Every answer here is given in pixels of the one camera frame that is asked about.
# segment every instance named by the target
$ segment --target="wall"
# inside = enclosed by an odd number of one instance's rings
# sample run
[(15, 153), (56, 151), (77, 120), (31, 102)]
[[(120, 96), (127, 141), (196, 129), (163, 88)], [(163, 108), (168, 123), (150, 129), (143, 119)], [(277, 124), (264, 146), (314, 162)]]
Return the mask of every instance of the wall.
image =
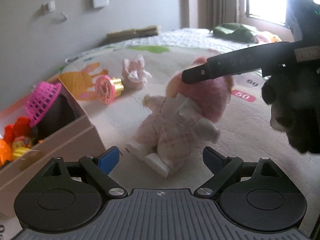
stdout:
[(97, 10), (91, 0), (55, 0), (56, 12), (42, 16), (41, 4), (48, 1), (0, 0), (0, 110), (53, 75), (65, 58), (102, 45), (108, 32), (181, 27), (180, 0), (109, 0)]
[(189, 0), (189, 27), (198, 28), (198, 0)]
[(180, 0), (181, 27), (190, 27), (189, 0)]

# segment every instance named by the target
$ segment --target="green pillow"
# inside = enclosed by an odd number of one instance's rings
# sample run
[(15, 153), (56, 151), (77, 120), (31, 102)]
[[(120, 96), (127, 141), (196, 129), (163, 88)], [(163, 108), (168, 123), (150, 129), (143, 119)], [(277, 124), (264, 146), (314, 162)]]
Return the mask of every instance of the green pillow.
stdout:
[(254, 36), (258, 32), (256, 27), (240, 23), (223, 23), (212, 29), (215, 38), (243, 43), (254, 42)]

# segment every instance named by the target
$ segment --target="metal screw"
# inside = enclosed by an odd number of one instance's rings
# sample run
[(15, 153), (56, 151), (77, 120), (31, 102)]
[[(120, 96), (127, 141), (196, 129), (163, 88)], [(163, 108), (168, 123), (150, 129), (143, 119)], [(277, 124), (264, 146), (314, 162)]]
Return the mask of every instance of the metal screw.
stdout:
[(113, 196), (121, 196), (124, 194), (124, 190), (122, 188), (115, 187), (109, 190), (109, 194)]
[(207, 187), (201, 187), (197, 190), (197, 193), (201, 196), (209, 196), (212, 194), (212, 189), (207, 188)]

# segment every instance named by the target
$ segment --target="stuffed animal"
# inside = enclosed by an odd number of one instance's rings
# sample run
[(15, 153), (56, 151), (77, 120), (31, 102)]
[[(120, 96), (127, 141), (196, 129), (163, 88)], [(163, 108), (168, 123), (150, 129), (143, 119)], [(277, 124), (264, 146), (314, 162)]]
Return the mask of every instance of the stuffed animal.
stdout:
[(126, 88), (140, 90), (147, 84), (148, 77), (152, 77), (148, 71), (145, 71), (144, 59), (141, 54), (137, 55), (135, 59), (123, 60), (122, 68), (123, 85)]
[(30, 119), (25, 116), (20, 116), (15, 124), (9, 124), (4, 128), (3, 139), (10, 147), (16, 138), (30, 137), (31, 127)]
[[(194, 62), (204, 64), (206, 58)], [(152, 113), (126, 145), (165, 178), (183, 166), (199, 141), (217, 143), (220, 131), (214, 123), (222, 117), (233, 87), (231, 76), (185, 84), (181, 75), (169, 81), (165, 97), (144, 97), (143, 105)]]
[(260, 41), (272, 43), (281, 41), (281, 39), (278, 35), (272, 34), (271, 32), (258, 32), (258, 34), (254, 36), (254, 42), (259, 43)]

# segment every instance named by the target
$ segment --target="curtain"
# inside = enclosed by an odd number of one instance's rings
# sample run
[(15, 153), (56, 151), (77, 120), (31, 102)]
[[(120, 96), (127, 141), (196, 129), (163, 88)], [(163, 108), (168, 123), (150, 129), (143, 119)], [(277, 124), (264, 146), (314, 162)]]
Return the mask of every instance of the curtain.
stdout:
[(222, 23), (238, 23), (242, 0), (207, 0), (207, 28)]

